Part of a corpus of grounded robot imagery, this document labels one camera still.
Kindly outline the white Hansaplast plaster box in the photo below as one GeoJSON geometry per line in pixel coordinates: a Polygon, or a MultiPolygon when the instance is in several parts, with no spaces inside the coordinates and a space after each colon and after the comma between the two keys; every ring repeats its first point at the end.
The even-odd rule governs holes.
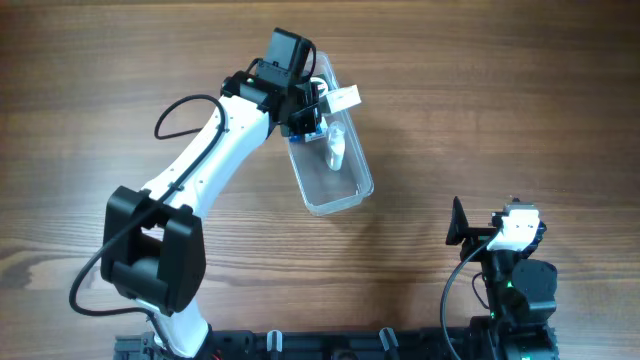
{"type": "Polygon", "coordinates": [[[361,103],[358,87],[352,85],[329,91],[322,98],[322,112],[333,114],[347,110],[361,103]]]}

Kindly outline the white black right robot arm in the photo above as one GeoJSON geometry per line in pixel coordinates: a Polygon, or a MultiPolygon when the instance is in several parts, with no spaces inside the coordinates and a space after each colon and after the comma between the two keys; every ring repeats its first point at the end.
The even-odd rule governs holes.
{"type": "Polygon", "coordinates": [[[452,359],[557,359],[549,318],[557,309],[557,268],[531,257],[547,227],[532,203],[515,198],[491,215],[487,227],[472,227],[459,198],[452,202],[445,243],[459,245],[460,262],[444,286],[439,320],[452,359]],[[487,316],[474,317],[459,338],[447,326],[450,290],[464,267],[477,262],[487,316]]]}

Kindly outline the green Zam-Buk ointment box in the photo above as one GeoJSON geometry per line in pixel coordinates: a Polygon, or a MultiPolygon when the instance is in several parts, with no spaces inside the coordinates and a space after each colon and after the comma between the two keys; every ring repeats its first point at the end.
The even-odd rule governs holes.
{"type": "Polygon", "coordinates": [[[319,85],[325,84],[326,88],[331,91],[335,89],[333,81],[326,74],[317,74],[311,78],[313,83],[317,83],[319,85]]]}

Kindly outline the white blue medicine box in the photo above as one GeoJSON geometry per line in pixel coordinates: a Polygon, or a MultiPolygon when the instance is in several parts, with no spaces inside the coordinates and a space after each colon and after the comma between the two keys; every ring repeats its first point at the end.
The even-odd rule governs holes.
{"type": "Polygon", "coordinates": [[[311,142],[326,136],[326,128],[319,125],[314,132],[304,135],[305,142],[311,142]]]}

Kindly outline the blue Vicks lozenge box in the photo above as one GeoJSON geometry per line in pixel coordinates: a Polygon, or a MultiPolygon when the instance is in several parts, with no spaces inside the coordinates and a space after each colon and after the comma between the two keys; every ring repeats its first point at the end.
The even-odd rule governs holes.
{"type": "Polygon", "coordinates": [[[288,140],[290,143],[300,143],[304,142],[305,137],[304,135],[291,135],[288,137],[288,140]]]}

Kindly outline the small hand sanitizer bottle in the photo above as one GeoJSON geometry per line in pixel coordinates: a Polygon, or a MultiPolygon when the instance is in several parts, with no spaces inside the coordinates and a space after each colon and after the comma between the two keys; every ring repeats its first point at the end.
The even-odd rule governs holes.
{"type": "Polygon", "coordinates": [[[346,149],[345,134],[345,125],[340,121],[332,122],[327,129],[326,162],[332,171],[339,171],[342,167],[346,149]]]}

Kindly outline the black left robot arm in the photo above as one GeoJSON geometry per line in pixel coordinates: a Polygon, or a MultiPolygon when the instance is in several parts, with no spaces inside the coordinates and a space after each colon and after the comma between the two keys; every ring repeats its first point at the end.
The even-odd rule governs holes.
{"type": "Polygon", "coordinates": [[[204,220],[273,130],[285,137],[316,130],[316,59],[311,40],[274,29],[266,55],[224,80],[209,121],[178,158],[140,190],[121,186],[109,198],[101,276],[137,301],[162,355],[194,359],[202,353],[209,325],[195,295],[206,268],[204,220]]]}

